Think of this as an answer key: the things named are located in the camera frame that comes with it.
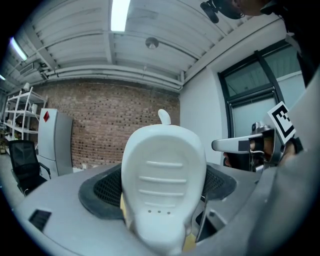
hand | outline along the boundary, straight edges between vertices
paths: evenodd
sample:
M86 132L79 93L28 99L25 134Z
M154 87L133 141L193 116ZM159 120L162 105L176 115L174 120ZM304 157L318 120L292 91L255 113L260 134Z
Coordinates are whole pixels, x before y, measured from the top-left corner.
M263 142L264 142L263 143L264 144L263 145L263 152L264 152L265 158L269 161L271 156L272 156L273 148L274 148L273 138L265 137L263 139ZM256 142L254 140L251 140L250 141L250 149L252 151L254 151L255 147L256 147ZM293 145L293 143L291 141L288 141L285 144L284 154L283 154L283 157L282 157L282 159L281 159L281 161L279 162L278 165L279 166L283 165L289 158L291 158L295 154L296 154L295 146ZM225 164L228 167L232 167L231 164L230 164L229 158L228 158L228 154L227 153L223 153L223 156L226 158Z

yellow object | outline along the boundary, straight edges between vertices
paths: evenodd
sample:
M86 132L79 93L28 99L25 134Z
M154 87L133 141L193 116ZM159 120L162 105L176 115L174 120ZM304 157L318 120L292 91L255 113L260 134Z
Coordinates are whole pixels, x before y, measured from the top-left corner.
M125 202L124 202L123 195L121 195L120 208L121 208L121 210L123 212L124 219L126 219L126 207L125 207ZM188 235L185 238L184 246L183 246L182 251L183 252L189 252L192 249L194 249L195 247L196 247L196 237L191 233L190 235Z

headset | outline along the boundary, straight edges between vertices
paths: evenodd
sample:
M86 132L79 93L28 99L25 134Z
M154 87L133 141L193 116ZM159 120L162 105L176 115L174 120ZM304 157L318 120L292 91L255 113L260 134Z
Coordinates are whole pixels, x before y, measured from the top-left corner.
M219 22L219 18L217 16L218 12L233 20L238 20L244 17L245 15L243 13L236 12L232 8L231 2L232 0L209 0L207 2L202 2L200 7L215 24Z

brick wall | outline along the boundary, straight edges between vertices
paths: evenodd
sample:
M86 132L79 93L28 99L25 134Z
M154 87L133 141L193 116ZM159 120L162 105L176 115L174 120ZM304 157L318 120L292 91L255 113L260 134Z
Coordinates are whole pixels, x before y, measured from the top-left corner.
M175 93L158 92L125 81L69 80L36 87L48 96L47 108L73 118L73 167L120 163L130 135L143 126L159 124L165 109L180 124L180 100Z

